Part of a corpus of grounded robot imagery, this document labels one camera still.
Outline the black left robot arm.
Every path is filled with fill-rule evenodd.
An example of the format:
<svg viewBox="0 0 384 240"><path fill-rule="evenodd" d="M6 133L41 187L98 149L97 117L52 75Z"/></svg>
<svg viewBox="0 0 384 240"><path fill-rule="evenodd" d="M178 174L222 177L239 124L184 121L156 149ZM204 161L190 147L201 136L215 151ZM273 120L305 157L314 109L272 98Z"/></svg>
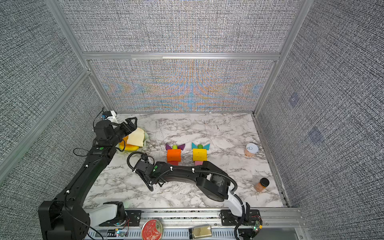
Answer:
<svg viewBox="0 0 384 240"><path fill-rule="evenodd" d="M103 120L96 123L96 137L84 164L68 185L51 201L38 208L41 231L45 240L83 240L92 229L91 218L83 209L85 198L100 173L117 152L116 145L137 129L136 117L122 123Z"/></svg>

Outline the yellow block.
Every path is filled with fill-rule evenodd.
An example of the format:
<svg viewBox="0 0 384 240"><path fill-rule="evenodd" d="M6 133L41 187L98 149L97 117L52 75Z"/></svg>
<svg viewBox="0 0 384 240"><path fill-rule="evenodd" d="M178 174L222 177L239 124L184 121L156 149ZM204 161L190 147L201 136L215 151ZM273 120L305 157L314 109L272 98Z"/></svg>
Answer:
<svg viewBox="0 0 384 240"><path fill-rule="evenodd" d="M205 161L207 161L207 157L206 156L194 156L193 161L194 162L205 162Z"/></svg>
<svg viewBox="0 0 384 240"><path fill-rule="evenodd" d="M206 159L207 158L207 153L193 153L193 158L194 159Z"/></svg>
<svg viewBox="0 0 384 240"><path fill-rule="evenodd" d="M206 149L193 149L193 154L197 154L197 155L207 154L207 150Z"/></svg>

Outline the orange block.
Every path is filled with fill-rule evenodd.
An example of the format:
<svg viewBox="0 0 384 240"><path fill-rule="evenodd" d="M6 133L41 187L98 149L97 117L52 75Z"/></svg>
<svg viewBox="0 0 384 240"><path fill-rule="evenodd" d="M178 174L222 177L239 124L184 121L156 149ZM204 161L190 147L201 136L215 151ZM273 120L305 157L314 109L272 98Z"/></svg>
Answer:
<svg viewBox="0 0 384 240"><path fill-rule="evenodd" d="M181 154L181 151L180 149L171 149L171 150L168 150L168 154L170 155L179 155Z"/></svg>
<svg viewBox="0 0 384 240"><path fill-rule="evenodd" d="M181 158L167 158L167 162L180 162Z"/></svg>
<svg viewBox="0 0 384 240"><path fill-rule="evenodd" d="M180 153L167 153L167 158L168 159L181 158L181 154Z"/></svg>

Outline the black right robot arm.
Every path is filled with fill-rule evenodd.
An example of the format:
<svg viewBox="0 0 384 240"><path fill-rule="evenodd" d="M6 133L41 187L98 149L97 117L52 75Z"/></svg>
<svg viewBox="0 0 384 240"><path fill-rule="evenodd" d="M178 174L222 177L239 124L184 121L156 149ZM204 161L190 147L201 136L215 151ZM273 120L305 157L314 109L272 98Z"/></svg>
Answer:
<svg viewBox="0 0 384 240"><path fill-rule="evenodd" d="M127 158L128 167L136 173L152 192L154 186L178 182L195 185L207 198L224 203L233 215L233 221L244 225L247 207L236 194L237 182L226 172L207 161L198 166L175 166L166 162L150 162L149 156L141 155L135 165Z"/></svg>

